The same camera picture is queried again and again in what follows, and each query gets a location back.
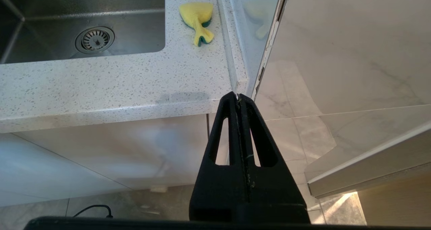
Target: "quartz countertop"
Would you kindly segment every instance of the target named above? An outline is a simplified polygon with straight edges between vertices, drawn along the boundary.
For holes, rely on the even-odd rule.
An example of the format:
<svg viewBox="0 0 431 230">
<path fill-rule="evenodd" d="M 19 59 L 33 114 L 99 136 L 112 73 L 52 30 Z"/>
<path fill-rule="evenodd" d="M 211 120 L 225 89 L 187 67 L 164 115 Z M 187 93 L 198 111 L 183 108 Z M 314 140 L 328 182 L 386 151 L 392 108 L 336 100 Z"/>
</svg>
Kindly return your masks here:
<svg viewBox="0 0 431 230">
<path fill-rule="evenodd" d="M 214 40 L 193 45 L 178 7 L 214 4 Z M 160 52 L 0 65 L 0 133 L 216 112 L 231 91 L 217 0 L 166 0 Z"/>
</svg>

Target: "cabinet door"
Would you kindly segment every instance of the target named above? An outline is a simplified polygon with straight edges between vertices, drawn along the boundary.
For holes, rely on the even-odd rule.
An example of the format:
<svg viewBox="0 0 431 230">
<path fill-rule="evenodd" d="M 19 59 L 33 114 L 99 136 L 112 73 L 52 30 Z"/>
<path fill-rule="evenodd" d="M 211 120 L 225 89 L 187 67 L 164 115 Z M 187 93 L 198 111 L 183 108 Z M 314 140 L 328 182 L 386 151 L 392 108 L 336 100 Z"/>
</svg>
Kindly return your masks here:
<svg viewBox="0 0 431 230">
<path fill-rule="evenodd" d="M 208 141 L 204 114 L 19 135 L 134 190 L 193 184 Z"/>
<path fill-rule="evenodd" d="M 0 134 L 0 206 L 128 190 L 13 134 Z"/>
</svg>

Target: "stainless steel sink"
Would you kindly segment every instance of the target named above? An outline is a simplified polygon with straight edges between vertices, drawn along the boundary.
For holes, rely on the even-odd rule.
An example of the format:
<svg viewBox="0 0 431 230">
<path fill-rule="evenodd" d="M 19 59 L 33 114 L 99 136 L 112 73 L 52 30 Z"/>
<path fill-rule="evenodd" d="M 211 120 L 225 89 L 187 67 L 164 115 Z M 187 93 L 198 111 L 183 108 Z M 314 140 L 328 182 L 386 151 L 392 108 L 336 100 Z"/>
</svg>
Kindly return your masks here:
<svg viewBox="0 0 431 230">
<path fill-rule="evenodd" d="M 1 63 L 158 52 L 165 0 L 0 0 Z"/>
</svg>

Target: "yellow sponge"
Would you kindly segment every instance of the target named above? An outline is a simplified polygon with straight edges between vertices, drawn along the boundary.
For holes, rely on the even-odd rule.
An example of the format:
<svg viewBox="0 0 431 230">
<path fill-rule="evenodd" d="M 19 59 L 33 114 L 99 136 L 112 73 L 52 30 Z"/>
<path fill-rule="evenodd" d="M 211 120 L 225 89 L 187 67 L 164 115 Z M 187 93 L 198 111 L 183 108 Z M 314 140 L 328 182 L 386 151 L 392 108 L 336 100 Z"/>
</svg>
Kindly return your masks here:
<svg viewBox="0 0 431 230">
<path fill-rule="evenodd" d="M 214 34 L 204 27 L 209 26 L 211 22 L 212 3 L 185 3 L 179 9 L 184 23 L 196 31 L 194 45 L 200 47 L 201 42 L 210 43 Z"/>
</svg>

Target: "drain strainer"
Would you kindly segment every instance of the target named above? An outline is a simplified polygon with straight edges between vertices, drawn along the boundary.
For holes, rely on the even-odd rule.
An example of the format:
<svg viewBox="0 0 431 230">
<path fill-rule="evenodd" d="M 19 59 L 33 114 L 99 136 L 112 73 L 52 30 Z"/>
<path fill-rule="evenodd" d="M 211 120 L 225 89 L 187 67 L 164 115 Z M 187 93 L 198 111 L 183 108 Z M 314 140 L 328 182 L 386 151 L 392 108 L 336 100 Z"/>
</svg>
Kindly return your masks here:
<svg viewBox="0 0 431 230">
<path fill-rule="evenodd" d="M 92 27 L 81 32 L 75 41 L 78 51 L 95 54 L 108 49 L 114 42 L 114 32 L 103 26 Z"/>
</svg>

